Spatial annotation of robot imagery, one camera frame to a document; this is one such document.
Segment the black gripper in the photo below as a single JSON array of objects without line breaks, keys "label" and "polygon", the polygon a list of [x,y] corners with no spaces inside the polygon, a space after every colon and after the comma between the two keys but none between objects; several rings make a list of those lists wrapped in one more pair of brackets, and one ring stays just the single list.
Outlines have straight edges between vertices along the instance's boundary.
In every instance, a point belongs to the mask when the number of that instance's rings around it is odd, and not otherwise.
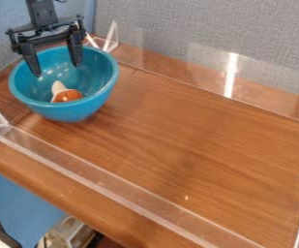
[{"label": "black gripper", "polygon": [[84,30],[84,15],[57,17],[53,2],[64,3],[65,0],[25,0],[29,23],[20,27],[9,28],[5,31],[9,37],[12,51],[16,53],[21,52],[21,57],[29,71],[37,78],[41,75],[37,56],[33,45],[25,42],[38,38],[44,32],[50,32],[62,26],[77,24],[78,29],[69,32],[65,43],[70,62],[74,67],[81,64],[82,58],[81,42],[85,33],[81,30]]}]

